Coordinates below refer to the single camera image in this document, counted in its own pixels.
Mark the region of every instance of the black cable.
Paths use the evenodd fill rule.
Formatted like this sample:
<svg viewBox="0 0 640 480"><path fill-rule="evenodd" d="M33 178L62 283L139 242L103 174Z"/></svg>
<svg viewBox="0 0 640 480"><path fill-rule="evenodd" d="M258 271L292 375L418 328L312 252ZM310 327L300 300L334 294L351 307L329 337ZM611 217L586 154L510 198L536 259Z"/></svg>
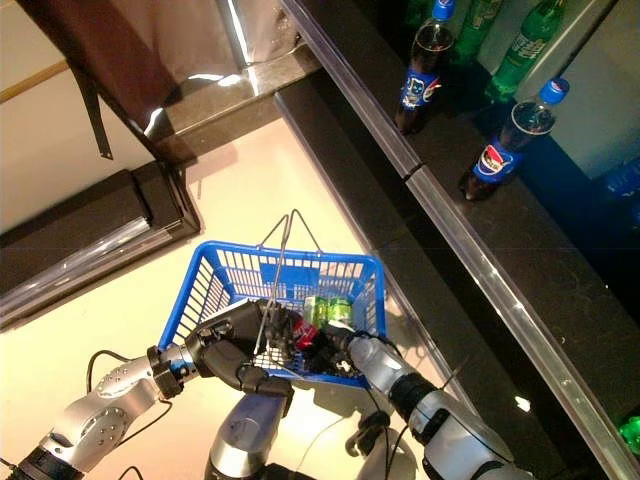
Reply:
<svg viewBox="0 0 640 480"><path fill-rule="evenodd" d="M2 463L4 466L6 466L9 470L13 471L15 470L16 467L13 463L11 462L7 462L4 458L0 457L0 463Z"/></svg>
<svg viewBox="0 0 640 480"><path fill-rule="evenodd" d="M375 397L373 396L373 393L371 393L371 390L369 390L368 388L365 388L364 391L369 394L369 398L371 399L373 404L376 406L376 410L378 410L378 412L382 412L382 409L380 408L380 405L378 405L378 402L376 401ZM385 443L384 471L388 472L388 468L389 468L389 431L388 431L386 426L384 427L384 443Z"/></svg>
<svg viewBox="0 0 640 480"><path fill-rule="evenodd" d="M449 383L451 382L451 380L453 380L454 378L456 378L458 376L458 374L462 371L462 369L467 365L467 363L469 363L469 360L471 360L471 355L467 355L465 357L465 359L460 363L460 365L458 365L453 372L451 372L451 375L449 375L449 378L447 378L447 380L444 382L444 384L440 387L440 390L444 390L445 388L447 388L447 385L449 385Z"/></svg>
<svg viewBox="0 0 640 480"><path fill-rule="evenodd" d="M367 332L366 330L358 330L355 334L355 337L367 337L367 338L376 338L378 340L380 340L382 343L384 343L385 345L389 345L390 347L392 347L396 353L398 354L398 356L400 358L404 358L402 356L402 354L400 353L400 350L398 350L398 347L396 346L395 343L393 343L391 340L389 340L387 337L383 337L382 335L372 335L369 332Z"/></svg>
<svg viewBox="0 0 640 480"><path fill-rule="evenodd" d="M131 465L130 467L127 467L127 469L122 472L122 475L120 475L118 477L118 480L122 480L124 478L124 476L129 473L131 470L133 470L134 472L136 472L136 474L138 475L138 478L140 480L144 480L144 477L142 476L142 474L140 473L140 470L138 470L138 467L136 467L135 465Z"/></svg>
<svg viewBox="0 0 640 480"><path fill-rule="evenodd" d="M109 355L110 357L115 358L116 360L120 360L121 362L130 362L131 359L127 357L123 357L122 355L117 354L116 352L112 352L111 350L98 350L96 353L91 355L89 359L89 364L87 365L87 393L91 393L91 377L93 376L93 364L96 359L100 355Z"/></svg>
<svg viewBox="0 0 640 480"><path fill-rule="evenodd" d="M396 450L398 450L398 445L400 445L400 440L402 439L402 435L404 435L404 432L406 432L408 429L409 429L409 425L405 425L404 428L400 430L400 435L398 435L398 438L396 439L396 443L393 446L393 450L391 450L391 458L389 458L389 467L387 469L387 473L385 473L384 475L385 480L389 477L389 474L391 473L391 465L393 465L393 457L396 456Z"/></svg>
<svg viewBox="0 0 640 480"><path fill-rule="evenodd" d="M121 447L123 444L125 444L126 442L128 442L129 440L131 440L133 437L135 437L136 435L144 432L147 428L149 428L151 425L159 422L162 417L164 417L167 413L169 413L169 411L171 410L171 408L173 407L173 403L167 401L167 400L158 400L160 403L163 403L165 405L168 405L167 409L162 412L160 415L158 415L158 417L156 417L155 420L150 421L149 423L147 423L144 427L142 427L140 430L136 431L135 433L132 433L131 435L129 435L127 438L125 438L123 441L121 441L118 446L116 448Z"/></svg>

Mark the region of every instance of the white floor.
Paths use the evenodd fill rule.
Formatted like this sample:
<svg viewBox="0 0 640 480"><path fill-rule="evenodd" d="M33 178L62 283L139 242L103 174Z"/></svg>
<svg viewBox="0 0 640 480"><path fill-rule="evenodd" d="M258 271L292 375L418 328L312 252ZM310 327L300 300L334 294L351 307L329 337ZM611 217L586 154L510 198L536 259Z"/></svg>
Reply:
<svg viewBox="0 0 640 480"><path fill-rule="evenodd" d="M201 157L188 170L188 184L205 226L200 236L0 335L0 456L19 462L49 431L56 415L84 394L86 362L95 351L107 348L136 357L158 341L199 243L258 243L284 213L298 208L325 251L362 252L346 217L282 120ZM313 249L295 224L289 246ZM392 303L387 305L394 322L392 339L393 332L402 336L406 358L441 384L414 327L397 317ZM101 358L94 378L115 365ZM372 405L362 393L340 388L329 393L333 404L341 403L351 414L318 437L300 470L323 480L354 479L363 459L348 456L343 446L360 419L354 408L372 411ZM146 480L203 478L215 433L240 397L218 379L188 383L167 417L106 457L88 478L115 480L132 464ZM155 406L137 425L163 408ZM296 389L270 461L295 469L314 437L340 418L314 404L314 390ZM398 430L403 426L397 415L392 424ZM421 448L409 434L406 438L420 467ZM1 467L0 476L7 473ZM425 478L421 467L416 478Z"/></svg>

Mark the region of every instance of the white wall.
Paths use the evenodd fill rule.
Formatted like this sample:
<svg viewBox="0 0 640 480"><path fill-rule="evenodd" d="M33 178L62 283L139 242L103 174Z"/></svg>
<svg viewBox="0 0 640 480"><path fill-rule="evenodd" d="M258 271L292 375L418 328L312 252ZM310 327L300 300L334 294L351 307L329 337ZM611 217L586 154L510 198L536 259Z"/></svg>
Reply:
<svg viewBox="0 0 640 480"><path fill-rule="evenodd" d="M5 89L64 59L15 1L0 3L0 88Z"/></svg>
<svg viewBox="0 0 640 480"><path fill-rule="evenodd" d="M454 18L459 28L470 0L460 0ZM527 13L538 0L505 0L480 49L478 61L498 69ZM539 91L564 65L571 52L610 0L567 0L558 33L523 80L515 98ZM558 107L552 136L590 178L640 155L640 2L620 0L573 60L564 76L571 92Z"/></svg>
<svg viewBox="0 0 640 480"><path fill-rule="evenodd" d="M640 156L640 2L620 0L567 69L553 138L590 178Z"/></svg>
<svg viewBox="0 0 640 480"><path fill-rule="evenodd" d="M62 56L15 2L0 4L2 88ZM151 154L101 102L115 159L100 157L67 70L0 105L0 233Z"/></svg>

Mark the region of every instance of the plastic bottle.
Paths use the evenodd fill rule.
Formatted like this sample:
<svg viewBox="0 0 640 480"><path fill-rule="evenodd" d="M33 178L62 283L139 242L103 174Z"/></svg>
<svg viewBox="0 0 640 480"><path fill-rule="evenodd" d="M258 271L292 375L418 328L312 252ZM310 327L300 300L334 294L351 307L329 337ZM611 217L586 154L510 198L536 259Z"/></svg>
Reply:
<svg viewBox="0 0 640 480"><path fill-rule="evenodd" d="M640 455L640 417L631 417L618 431L629 449Z"/></svg>
<svg viewBox="0 0 640 480"><path fill-rule="evenodd" d="M453 49L451 64L454 67L466 68L475 60L502 2L503 0L473 0Z"/></svg>
<svg viewBox="0 0 640 480"><path fill-rule="evenodd" d="M432 17L413 41L409 72L395 116L402 133L416 133L424 127L428 105L439 87L439 71L444 54L453 45L453 34L446 26L453 15L455 0L436 0Z"/></svg>
<svg viewBox="0 0 640 480"><path fill-rule="evenodd" d="M529 12L520 27L520 33L485 90L489 100L503 103L515 93L560 26L565 4L565 0L543 0Z"/></svg>
<svg viewBox="0 0 640 480"><path fill-rule="evenodd" d="M404 27L415 32L433 9L433 0L409 0L404 14Z"/></svg>
<svg viewBox="0 0 640 480"><path fill-rule="evenodd" d="M615 199L640 192L640 157L616 168L605 176L605 187Z"/></svg>
<svg viewBox="0 0 640 480"><path fill-rule="evenodd" d="M510 176L524 159L523 148L551 131L556 121L553 107L568 91L566 80L554 78L537 96L513 107L500 134L484 148L460 180L459 188L467 200L487 198Z"/></svg>

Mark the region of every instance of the blue bottle cap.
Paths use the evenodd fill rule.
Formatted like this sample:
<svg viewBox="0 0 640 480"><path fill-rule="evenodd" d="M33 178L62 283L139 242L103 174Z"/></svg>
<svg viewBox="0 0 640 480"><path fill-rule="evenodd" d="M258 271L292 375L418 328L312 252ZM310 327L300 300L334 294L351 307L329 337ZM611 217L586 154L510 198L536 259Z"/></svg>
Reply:
<svg viewBox="0 0 640 480"><path fill-rule="evenodd" d="M436 0L432 16L436 20L449 20L453 16L456 0Z"/></svg>
<svg viewBox="0 0 640 480"><path fill-rule="evenodd" d="M551 105L560 103L569 92L569 82L564 78L552 78L540 90L540 98Z"/></svg>

